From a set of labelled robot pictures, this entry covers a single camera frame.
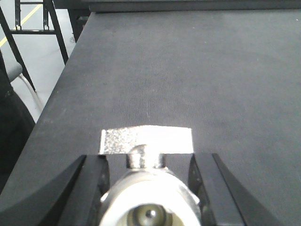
metal frame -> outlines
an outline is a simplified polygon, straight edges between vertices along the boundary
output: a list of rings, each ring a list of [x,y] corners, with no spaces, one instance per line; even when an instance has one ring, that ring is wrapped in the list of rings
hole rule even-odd
[[[21,57],[21,54],[19,52],[19,49],[18,49],[18,46],[16,45],[16,42],[14,40],[14,37],[12,35],[12,32],[10,31],[9,29],[9,26],[8,26],[8,23],[4,17],[4,14],[3,14],[3,11],[2,11],[2,8],[0,6],[0,24],[1,24],[1,27],[3,29],[3,32],[8,40],[8,43],[9,43],[9,46],[16,58],[16,61],[22,66],[22,74],[24,75],[24,77],[28,80],[28,82],[30,83],[31,87],[33,88],[33,90],[35,91],[35,87],[33,85],[33,82],[32,82],[32,79],[30,78],[30,75],[27,71],[27,68],[24,64],[24,61]]]
[[[43,5],[43,30],[23,30],[21,26],[21,5]],[[49,29],[49,17],[51,17],[52,25],[54,30]],[[15,30],[11,30],[12,34],[55,34],[57,38],[58,45],[63,57],[63,61],[66,64],[68,61],[68,53],[63,40],[62,31],[60,24],[57,19],[55,12],[55,7],[52,0],[43,1],[33,1],[33,2],[21,2],[20,0],[15,0]]]

